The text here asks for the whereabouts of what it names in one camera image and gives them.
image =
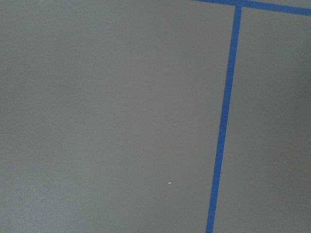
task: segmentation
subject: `gray surface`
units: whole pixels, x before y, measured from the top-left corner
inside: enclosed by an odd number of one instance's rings
[[[295,6],[295,7],[303,7],[311,9],[311,1],[310,0],[256,0],[261,2],[286,5],[286,6]]]
[[[311,17],[244,9],[215,233],[311,232]]]
[[[204,232],[232,19],[1,1],[0,232]]]

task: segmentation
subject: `blue painter's tape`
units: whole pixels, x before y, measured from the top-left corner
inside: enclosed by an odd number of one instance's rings
[[[283,5],[277,5],[277,4],[271,4],[271,3],[248,1],[248,0],[243,1],[242,6],[248,7],[248,8],[260,9],[260,10],[276,11],[276,12],[283,12],[283,13],[303,15],[303,16],[311,16],[311,9],[308,9],[308,8],[283,6]]]
[[[209,3],[217,3],[217,4],[224,4],[224,5],[237,5],[236,0],[195,0],[195,1],[203,1]]]
[[[311,9],[308,9],[308,8],[284,6],[284,5],[277,5],[277,4],[271,4],[271,3],[266,3],[266,2],[249,1],[249,0],[196,0],[196,1],[224,4],[224,5],[231,5],[231,6],[238,6],[242,3],[242,7],[247,7],[247,8],[283,12],[283,13],[295,14],[295,15],[311,16]]]
[[[220,126],[219,126],[218,143],[217,143],[217,149],[216,149],[212,189],[211,189],[210,200],[209,200],[206,233],[212,233],[213,228],[214,228],[220,174],[222,170],[223,154],[224,154],[224,147],[225,147],[225,134],[227,130],[232,82],[233,82],[233,76],[234,76],[235,59],[236,59],[237,49],[238,49],[241,14],[242,14],[242,7],[241,5],[238,5],[235,7],[233,26],[232,26],[227,75],[226,75],[226,80],[225,80],[224,100],[223,100],[223,107],[222,107]]]

